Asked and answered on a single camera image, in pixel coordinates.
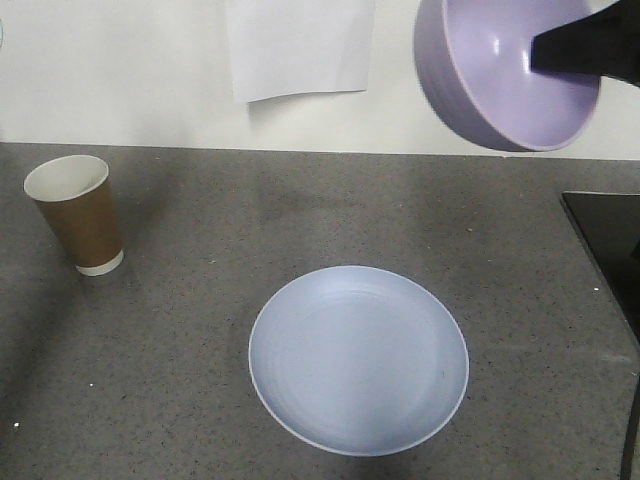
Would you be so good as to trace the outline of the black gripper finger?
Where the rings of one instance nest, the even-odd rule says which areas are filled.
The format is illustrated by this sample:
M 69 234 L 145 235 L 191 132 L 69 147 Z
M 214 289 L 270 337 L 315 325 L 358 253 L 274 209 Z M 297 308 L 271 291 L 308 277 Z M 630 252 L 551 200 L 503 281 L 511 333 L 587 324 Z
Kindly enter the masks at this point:
M 534 37 L 536 71 L 597 75 L 639 84 L 639 3 L 617 1 Z

